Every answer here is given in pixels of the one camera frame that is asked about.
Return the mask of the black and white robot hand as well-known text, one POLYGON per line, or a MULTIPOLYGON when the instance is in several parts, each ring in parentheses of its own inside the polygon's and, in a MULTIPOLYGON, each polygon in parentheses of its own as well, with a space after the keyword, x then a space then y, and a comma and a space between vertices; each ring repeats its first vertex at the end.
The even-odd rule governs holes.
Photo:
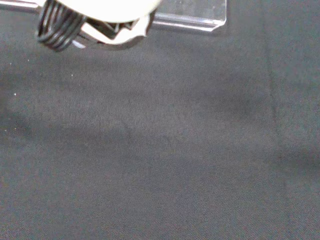
POLYGON ((61 52, 92 43, 111 50, 135 46, 147 37, 160 0, 38 0, 35 36, 61 52))

